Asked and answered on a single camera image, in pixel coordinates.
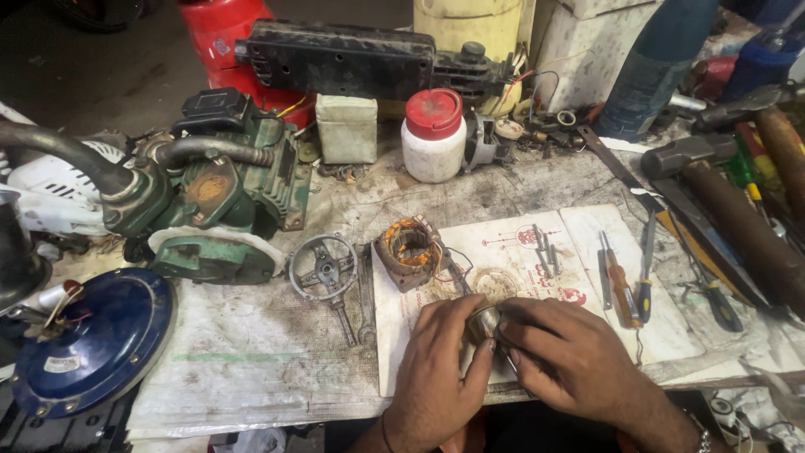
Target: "metal ring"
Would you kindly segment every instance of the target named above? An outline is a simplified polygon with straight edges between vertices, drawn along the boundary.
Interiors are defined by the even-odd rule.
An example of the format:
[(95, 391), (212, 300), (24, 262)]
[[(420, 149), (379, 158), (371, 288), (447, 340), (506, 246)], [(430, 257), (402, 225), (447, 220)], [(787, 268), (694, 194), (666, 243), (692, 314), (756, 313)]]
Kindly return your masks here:
[[(337, 242), (340, 242), (340, 243), (344, 244), (349, 249), (349, 253), (352, 255), (353, 263), (354, 263), (353, 270), (349, 274), (349, 279), (347, 280), (346, 284), (341, 286), (334, 293), (330, 293), (330, 294), (327, 294), (327, 295), (324, 295), (324, 296), (314, 296), (314, 295), (308, 293), (307, 291), (305, 291), (299, 285), (299, 282), (298, 282), (299, 274), (297, 273), (297, 269), (296, 269), (296, 259), (299, 258), (299, 254), (302, 252), (302, 250), (304, 250), (305, 248), (309, 248), (310, 247), (309, 244), (311, 242), (313, 242), (315, 240), (319, 240), (319, 239), (329, 239), (329, 240), (337, 241)], [(288, 263), (288, 276), (291, 278), (291, 285), (293, 285), (293, 287), (294, 287), (294, 289), (296, 290), (297, 293), (302, 294), (302, 296), (305, 297), (305, 300), (309, 300), (309, 301), (328, 301), (330, 299), (333, 299), (334, 297), (338, 297), (341, 294), (343, 294), (347, 289), (349, 289), (349, 287), (352, 285), (352, 283), (357, 279), (357, 253), (355, 252), (355, 249), (353, 248), (352, 244), (344, 241), (340, 236), (335, 236), (335, 235), (317, 235), (317, 236), (313, 236), (312, 238), (310, 238), (310, 239), (306, 240), (305, 242), (303, 242), (302, 245), (300, 245), (299, 248), (297, 248), (295, 252), (291, 253), (291, 259), (290, 259), (290, 261)]]

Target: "right hand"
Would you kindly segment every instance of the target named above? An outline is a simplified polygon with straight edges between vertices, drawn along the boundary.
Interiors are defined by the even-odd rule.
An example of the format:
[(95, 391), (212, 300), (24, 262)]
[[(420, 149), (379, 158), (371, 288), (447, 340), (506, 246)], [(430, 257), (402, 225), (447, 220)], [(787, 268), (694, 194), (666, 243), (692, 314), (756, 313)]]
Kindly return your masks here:
[[(516, 346), (510, 354), (520, 385), (550, 407), (628, 430), (653, 402), (667, 401), (595, 314), (556, 299), (520, 297), (503, 301), (498, 309), (512, 320), (502, 323), (500, 331)], [(555, 370), (542, 370), (524, 351)]]

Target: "black handle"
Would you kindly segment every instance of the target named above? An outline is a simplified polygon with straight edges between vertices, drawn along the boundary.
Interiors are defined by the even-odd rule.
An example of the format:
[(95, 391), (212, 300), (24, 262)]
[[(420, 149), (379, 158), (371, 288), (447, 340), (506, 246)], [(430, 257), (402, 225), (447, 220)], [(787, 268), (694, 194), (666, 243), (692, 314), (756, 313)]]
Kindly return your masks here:
[(635, 303), (643, 324), (649, 322), (649, 318), (651, 318), (651, 280), (640, 281), (640, 293)]
[(710, 301), (710, 309), (716, 322), (722, 329), (728, 332), (742, 332), (744, 325), (727, 302), (727, 297), (718, 289), (718, 285), (711, 283), (707, 289), (707, 299)]

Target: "red gas cylinder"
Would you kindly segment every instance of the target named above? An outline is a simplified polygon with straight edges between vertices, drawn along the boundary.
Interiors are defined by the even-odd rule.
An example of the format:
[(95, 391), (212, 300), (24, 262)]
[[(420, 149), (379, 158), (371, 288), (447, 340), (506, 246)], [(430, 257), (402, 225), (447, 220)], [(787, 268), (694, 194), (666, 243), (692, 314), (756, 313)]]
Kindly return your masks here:
[(188, 25), (196, 54), (207, 69), (210, 88), (233, 86), (251, 95), (264, 110), (282, 111), (302, 101), (283, 120), (299, 129), (309, 124), (315, 94), (305, 97), (295, 91), (262, 86), (251, 67), (235, 61), (235, 39), (248, 37), (256, 19), (274, 17), (262, 0), (179, 0), (179, 11)]

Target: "blue bottle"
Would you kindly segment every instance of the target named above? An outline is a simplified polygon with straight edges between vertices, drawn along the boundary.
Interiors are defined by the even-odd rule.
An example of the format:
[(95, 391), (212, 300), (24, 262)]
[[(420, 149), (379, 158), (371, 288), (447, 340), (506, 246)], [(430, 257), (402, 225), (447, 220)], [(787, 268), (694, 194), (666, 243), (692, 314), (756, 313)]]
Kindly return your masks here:
[(665, 0), (626, 57), (592, 129), (637, 143), (691, 69), (710, 32), (718, 0)]

